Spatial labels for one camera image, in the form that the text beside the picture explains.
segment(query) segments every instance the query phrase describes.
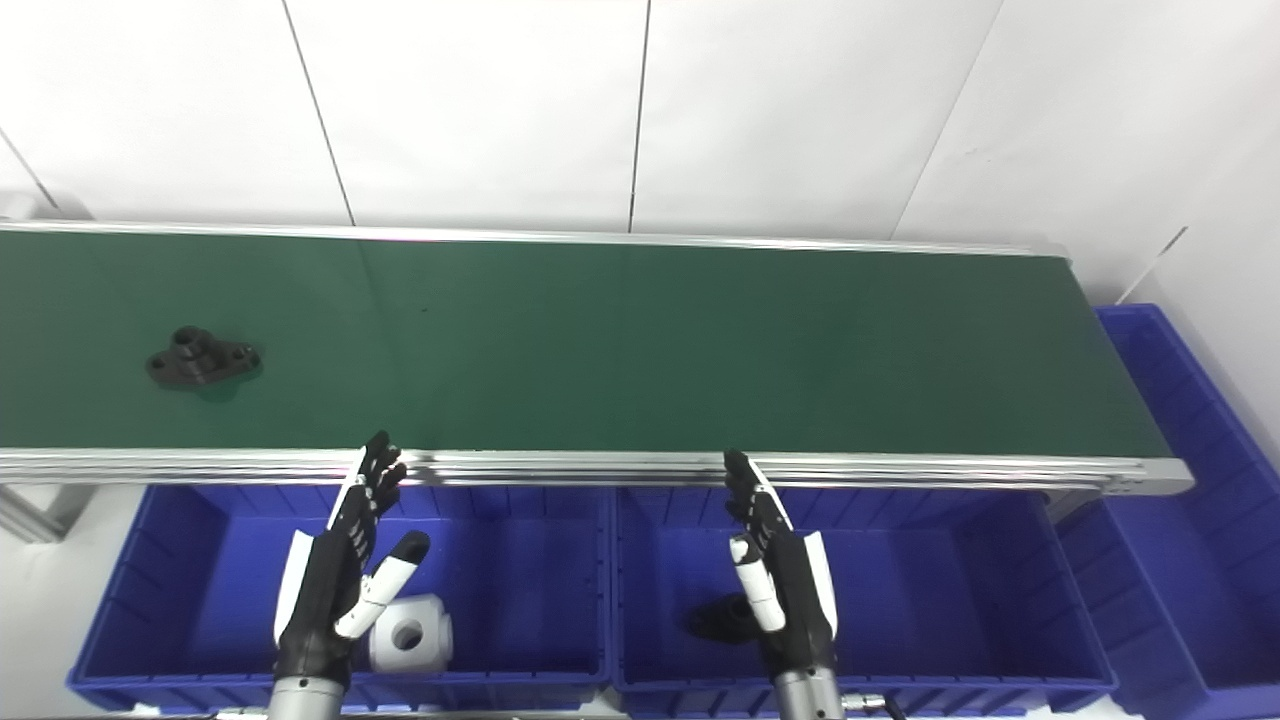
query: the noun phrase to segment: robotic hand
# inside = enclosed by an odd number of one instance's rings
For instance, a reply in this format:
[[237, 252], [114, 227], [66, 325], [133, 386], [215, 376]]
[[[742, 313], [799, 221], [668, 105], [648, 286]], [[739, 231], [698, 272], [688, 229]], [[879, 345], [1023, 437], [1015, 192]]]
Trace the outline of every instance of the robotic hand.
[[[845, 701], [836, 682], [836, 593], [822, 533], [800, 537], [769, 479], [746, 455], [724, 454], [726, 509], [746, 532], [730, 538], [730, 556], [742, 584], [732, 594], [690, 616], [696, 635], [760, 644], [778, 693], [782, 720], [842, 720]], [[856, 696], [864, 712], [887, 711], [904, 720], [887, 696]]]
[[275, 685], [268, 717], [338, 717], [351, 685], [356, 641], [422, 562], [430, 539], [408, 532], [365, 575], [378, 519], [399, 500], [404, 465], [385, 432], [361, 448], [319, 537], [301, 530], [284, 566], [275, 609]]

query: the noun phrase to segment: black mechanical part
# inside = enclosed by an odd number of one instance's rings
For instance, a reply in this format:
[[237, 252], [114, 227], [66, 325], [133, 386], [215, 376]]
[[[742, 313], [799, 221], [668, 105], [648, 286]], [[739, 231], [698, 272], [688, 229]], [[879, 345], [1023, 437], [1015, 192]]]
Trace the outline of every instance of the black mechanical part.
[[787, 670], [836, 666], [836, 642], [818, 601], [804, 539], [777, 533], [764, 548], [764, 566], [773, 575], [785, 628], [760, 635], [760, 653], [769, 679]]
[[[396, 547], [393, 547], [392, 551], [387, 553], [387, 557], [403, 560], [404, 562], [408, 562], [411, 565], [421, 565], [422, 560], [426, 560], [426, 552], [429, 550], [431, 550], [431, 537], [424, 533], [422, 530], [410, 530], [404, 533], [404, 537], [402, 537], [399, 542], [396, 543]], [[387, 557], [383, 557], [381, 560], [378, 561], [378, 565], [374, 565], [374, 571], [370, 573], [370, 575], [378, 574], [378, 569], [383, 566], [383, 562], [387, 561]]]
[[[330, 529], [311, 543], [297, 605], [289, 624], [280, 633], [280, 652], [275, 659], [275, 679], [324, 678], [351, 687], [353, 641], [333, 629], [334, 618], [349, 610], [347, 588], [360, 587], [361, 566], [356, 548], [346, 532]], [[335, 605], [346, 605], [338, 609]]]
[[774, 533], [791, 532], [782, 518], [782, 509], [765, 493], [755, 492], [755, 473], [751, 470], [746, 454], [740, 450], [724, 451], [724, 487], [730, 500], [724, 503], [728, 511], [748, 534], [762, 547], [767, 546]]
[[209, 331], [184, 325], [173, 332], [169, 350], [147, 357], [147, 374], [166, 386], [206, 386], [257, 369], [253, 346], [218, 340]]
[[[347, 493], [342, 496], [340, 505], [338, 506], [338, 515], [333, 520], [333, 527], [325, 530], [325, 534], [329, 533], [347, 537], [356, 562], [355, 575], [349, 570], [344, 570], [340, 584], [337, 587], [338, 594], [334, 596], [333, 619], [338, 619], [360, 602], [360, 577], [364, 573], [365, 565], [369, 564], [370, 556], [374, 553], [374, 544], [378, 542], [378, 523], [374, 519], [374, 511], [369, 507], [369, 500], [365, 497], [364, 489], [360, 487], [347, 488]], [[315, 557], [314, 546], [311, 556]], [[310, 565], [307, 565], [307, 571], [310, 571]], [[306, 583], [306, 577], [303, 577], [303, 583]]]
[[742, 644], [760, 638], [760, 624], [746, 593], [730, 593], [689, 611], [685, 630], [695, 638]]
[[378, 430], [365, 443], [365, 459], [360, 462], [358, 474], [365, 478], [371, 510], [379, 518], [399, 500], [399, 482], [408, 474], [399, 462], [399, 454], [387, 430]]

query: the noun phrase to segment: blue storage bin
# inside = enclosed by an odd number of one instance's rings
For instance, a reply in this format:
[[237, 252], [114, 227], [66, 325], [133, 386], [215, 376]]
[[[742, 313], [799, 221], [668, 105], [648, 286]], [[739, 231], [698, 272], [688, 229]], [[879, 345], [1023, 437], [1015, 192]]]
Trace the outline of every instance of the blue storage bin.
[[1280, 716], [1280, 479], [1158, 307], [1098, 316], [1197, 482], [1060, 527], [1115, 700], [1147, 720]]
[[[796, 527], [823, 530], [840, 610], [845, 692], [909, 715], [1069, 711], [1115, 687], [1033, 493], [785, 489]], [[618, 670], [636, 717], [777, 715], [754, 643], [684, 632], [691, 607], [740, 591], [727, 492], [618, 491]]]
[[[276, 589], [296, 528], [317, 533], [335, 487], [152, 487], [125, 539], [68, 685], [90, 701], [174, 712], [264, 706]], [[431, 551], [402, 596], [453, 616], [447, 673], [375, 674], [357, 659], [358, 710], [576, 708], [607, 680], [612, 492], [406, 487], [374, 557], [410, 529]]]

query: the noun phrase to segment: white fingertip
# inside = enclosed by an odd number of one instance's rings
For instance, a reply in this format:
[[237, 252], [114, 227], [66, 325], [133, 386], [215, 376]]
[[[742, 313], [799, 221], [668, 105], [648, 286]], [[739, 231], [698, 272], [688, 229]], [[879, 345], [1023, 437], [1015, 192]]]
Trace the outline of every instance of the white fingertip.
[[836, 639], [838, 620], [836, 587], [831, 582], [831, 564], [827, 561], [827, 544], [822, 541], [822, 533], [805, 536], [804, 548], [809, 555], [809, 570], [813, 573], [813, 584], [818, 591], [818, 605], [822, 607], [822, 614], [827, 616], [827, 624], [831, 625], [831, 638]]
[[760, 629], [765, 633], [776, 633], [787, 625], [787, 616], [778, 603], [778, 592], [773, 587], [773, 578], [764, 569], [764, 560], [733, 565], [737, 571], [737, 580], [742, 583], [742, 592], [751, 605], [751, 614]]
[[302, 577], [307, 573], [307, 560], [311, 557], [311, 543], [315, 538], [302, 530], [293, 530], [293, 541], [289, 543], [289, 555], [284, 560], [284, 575], [280, 577], [280, 592], [275, 596], [275, 643], [280, 643], [280, 634], [293, 618], [293, 609], [298, 603], [298, 591], [302, 589]]
[[733, 536], [728, 539], [728, 553], [733, 559], [733, 565], [741, 562], [749, 550], [751, 550], [751, 546], [745, 538]]

